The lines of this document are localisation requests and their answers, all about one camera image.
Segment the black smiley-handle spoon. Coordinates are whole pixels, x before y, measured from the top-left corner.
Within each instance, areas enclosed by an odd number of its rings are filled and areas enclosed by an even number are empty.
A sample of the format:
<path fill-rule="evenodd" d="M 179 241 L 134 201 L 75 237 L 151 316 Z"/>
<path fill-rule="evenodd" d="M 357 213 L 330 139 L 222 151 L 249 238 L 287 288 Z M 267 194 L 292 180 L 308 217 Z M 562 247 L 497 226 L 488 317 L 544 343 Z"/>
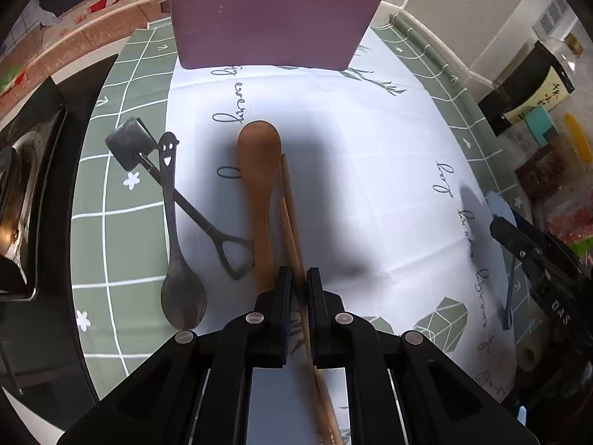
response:
<path fill-rule="evenodd" d="M 161 289 L 165 318 L 177 330 L 198 326 L 206 312 L 206 290 L 198 275 L 186 262 L 179 243 L 176 220 L 175 170 L 179 141 L 171 132 L 158 143 L 161 187 L 169 237 L 169 262 Z"/>

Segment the black gas stove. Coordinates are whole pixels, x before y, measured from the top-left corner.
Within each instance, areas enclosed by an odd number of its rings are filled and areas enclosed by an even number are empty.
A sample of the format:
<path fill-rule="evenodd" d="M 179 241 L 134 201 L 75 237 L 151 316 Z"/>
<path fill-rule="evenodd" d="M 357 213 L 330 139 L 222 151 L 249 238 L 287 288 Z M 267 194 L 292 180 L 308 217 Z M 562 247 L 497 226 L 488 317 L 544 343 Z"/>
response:
<path fill-rule="evenodd" d="M 70 218 L 109 56 L 46 78 L 1 131 L 1 386 L 65 430 L 96 405 L 77 337 Z"/>

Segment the teal-capped seasoning shaker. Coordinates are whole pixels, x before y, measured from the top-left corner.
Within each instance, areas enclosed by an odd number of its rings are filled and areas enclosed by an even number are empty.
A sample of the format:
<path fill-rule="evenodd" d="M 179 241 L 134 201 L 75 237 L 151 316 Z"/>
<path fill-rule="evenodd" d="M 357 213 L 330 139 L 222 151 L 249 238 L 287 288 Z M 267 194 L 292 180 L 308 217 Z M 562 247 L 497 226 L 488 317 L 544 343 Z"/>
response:
<path fill-rule="evenodd" d="M 554 125 L 553 119 L 543 106 L 536 106 L 531 109 L 525 122 L 540 147 L 546 147 L 558 137 L 559 133 Z"/>

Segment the black shovel-shaped spoon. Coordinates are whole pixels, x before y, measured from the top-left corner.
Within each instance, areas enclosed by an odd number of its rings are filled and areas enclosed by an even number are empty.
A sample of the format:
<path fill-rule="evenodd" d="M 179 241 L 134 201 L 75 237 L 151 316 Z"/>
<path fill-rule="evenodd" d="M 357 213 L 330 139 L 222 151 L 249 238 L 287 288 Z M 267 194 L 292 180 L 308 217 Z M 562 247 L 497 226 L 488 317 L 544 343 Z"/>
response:
<path fill-rule="evenodd" d="M 149 159 L 150 154 L 157 150 L 158 144 L 140 119 L 127 119 L 106 137 L 105 142 L 113 157 L 127 172 L 131 172 L 135 167 L 141 165 L 158 184 L 161 184 L 160 170 Z M 247 262 L 241 266 L 234 267 L 223 249 L 225 242 L 232 242 L 252 252 L 253 243 L 251 240 L 233 236 L 217 229 L 177 190 L 174 191 L 174 199 L 184 212 L 209 236 L 217 251 L 220 263 L 233 279 L 242 278 L 253 268 L 253 257 L 248 258 Z"/>

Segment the rolled brown paper tube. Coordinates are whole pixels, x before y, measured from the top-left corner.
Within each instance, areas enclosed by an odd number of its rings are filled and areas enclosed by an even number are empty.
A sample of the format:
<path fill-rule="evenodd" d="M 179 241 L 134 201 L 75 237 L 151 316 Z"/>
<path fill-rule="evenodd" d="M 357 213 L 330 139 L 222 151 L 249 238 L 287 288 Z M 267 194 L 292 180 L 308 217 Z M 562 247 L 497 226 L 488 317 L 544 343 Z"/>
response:
<path fill-rule="evenodd" d="M 516 346 L 516 358 L 519 368 L 525 372 L 534 370 L 541 360 L 549 339 L 549 323 L 540 323 L 532 332 L 520 339 Z"/>

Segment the brown wooden spoon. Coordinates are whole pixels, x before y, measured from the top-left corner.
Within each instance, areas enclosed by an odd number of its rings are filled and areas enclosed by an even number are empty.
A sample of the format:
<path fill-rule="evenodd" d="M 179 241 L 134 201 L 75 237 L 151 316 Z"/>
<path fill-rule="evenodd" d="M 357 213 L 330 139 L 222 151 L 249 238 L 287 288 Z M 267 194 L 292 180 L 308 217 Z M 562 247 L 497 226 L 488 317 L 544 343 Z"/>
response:
<path fill-rule="evenodd" d="M 274 288 L 269 203 L 281 166 L 281 137 L 269 122 L 248 123 L 238 136 L 236 153 L 250 205 L 255 276 L 261 293 Z"/>

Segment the chili flakes jar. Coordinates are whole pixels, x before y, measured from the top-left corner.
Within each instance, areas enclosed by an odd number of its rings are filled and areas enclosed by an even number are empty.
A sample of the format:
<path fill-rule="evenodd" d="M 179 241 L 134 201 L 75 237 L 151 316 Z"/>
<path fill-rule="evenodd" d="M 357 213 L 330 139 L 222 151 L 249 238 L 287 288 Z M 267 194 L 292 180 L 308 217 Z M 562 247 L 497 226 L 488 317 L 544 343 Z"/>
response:
<path fill-rule="evenodd" d="M 582 171 L 574 150 L 561 140 L 539 148 L 514 174 L 532 204 L 553 196 Z"/>

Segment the green white printed table mat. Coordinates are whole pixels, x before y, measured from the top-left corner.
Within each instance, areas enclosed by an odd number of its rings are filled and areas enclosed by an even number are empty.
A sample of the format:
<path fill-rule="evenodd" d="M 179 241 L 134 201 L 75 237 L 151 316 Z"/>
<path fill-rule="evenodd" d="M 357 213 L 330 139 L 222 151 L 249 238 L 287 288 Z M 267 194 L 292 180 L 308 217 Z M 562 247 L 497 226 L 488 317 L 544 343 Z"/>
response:
<path fill-rule="evenodd" d="M 507 258 L 487 192 L 523 196 L 450 64 L 400 17 L 366 32 L 343 71 L 186 70 L 170 25 L 136 30 L 100 90 L 77 169 L 73 300 L 99 397 L 172 336 L 160 306 L 169 240 L 160 187 L 127 172 L 106 136 L 128 118 L 179 141 L 178 190 L 219 230 L 249 238 L 240 131 L 278 130 L 304 267 L 379 329 L 419 330 L 503 399 L 529 322 L 503 330 Z"/>

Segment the blue plastic spoon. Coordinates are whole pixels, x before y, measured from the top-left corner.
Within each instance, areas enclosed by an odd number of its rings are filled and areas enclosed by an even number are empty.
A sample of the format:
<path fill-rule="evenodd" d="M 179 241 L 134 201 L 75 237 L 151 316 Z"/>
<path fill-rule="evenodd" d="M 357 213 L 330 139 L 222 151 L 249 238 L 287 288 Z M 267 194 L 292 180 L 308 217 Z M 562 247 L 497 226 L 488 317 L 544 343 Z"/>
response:
<path fill-rule="evenodd" d="M 508 202 L 504 200 L 504 198 L 495 191 L 488 191 L 487 192 L 487 205 L 490 208 L 490 214 L 493 217 L 501 217 L 504 220 L 507 220 L 513 226 L 517 226 L 517 219 L 514 215 L 514 211 L 511 209 L 511 206 L 508 205 Z M 513 326 L 513 309 L 511 306 L 513 305 L 513 298 L 514 298 L 514 270 L 516 269 L 516 258 L 514 254 L 508 253 L 508 250 L 504 248 L 504 246 L 500 245 L 501 253 L 504 257 L 511 256 L 511 263 L 505 263 L 504 268 L 507 271 L 507 295 L 506 295 L 506 302 L 504 303 L 504 307 L 500 311 L 501 316 L 501 324 L 503 325 L 503 330 L 510 330 Z"/>

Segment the purple plastic utensil caddy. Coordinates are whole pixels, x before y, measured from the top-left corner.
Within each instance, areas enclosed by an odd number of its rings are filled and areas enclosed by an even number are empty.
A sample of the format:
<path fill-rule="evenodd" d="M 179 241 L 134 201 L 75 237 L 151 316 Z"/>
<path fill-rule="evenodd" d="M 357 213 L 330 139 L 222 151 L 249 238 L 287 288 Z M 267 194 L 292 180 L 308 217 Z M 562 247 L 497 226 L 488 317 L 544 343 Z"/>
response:
<path fill-rule="evenodd" d="M 382 0 L 169 0 L 185 69 L 344 70 Z"/>

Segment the dried chili bag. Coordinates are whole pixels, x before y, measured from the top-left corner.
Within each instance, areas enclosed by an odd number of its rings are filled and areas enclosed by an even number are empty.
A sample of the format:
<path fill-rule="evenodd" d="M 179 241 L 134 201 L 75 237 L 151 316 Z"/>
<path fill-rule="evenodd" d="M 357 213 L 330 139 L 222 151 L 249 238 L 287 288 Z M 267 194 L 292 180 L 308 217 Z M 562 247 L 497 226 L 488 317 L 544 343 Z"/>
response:
<path fill-rule="evenodd" d="M 582 261 L 592 263 L 592 196 L 570 198 L 546 212 L 546 230 Z"/>

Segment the dark soy sauce bottle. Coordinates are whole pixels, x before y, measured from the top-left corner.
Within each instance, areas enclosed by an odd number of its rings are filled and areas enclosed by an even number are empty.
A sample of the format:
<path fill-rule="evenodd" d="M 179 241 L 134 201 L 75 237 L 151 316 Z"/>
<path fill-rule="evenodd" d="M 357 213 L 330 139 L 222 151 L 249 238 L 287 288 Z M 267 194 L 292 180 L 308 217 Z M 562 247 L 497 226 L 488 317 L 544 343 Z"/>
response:
<path fill-rule="evenodd" d="M 559 105 L 575 86 L 561 61 L 536 41 L 531 51 L 478 106 L 496 136 L 501 135 L 537 106 L 546 111 Z"/>

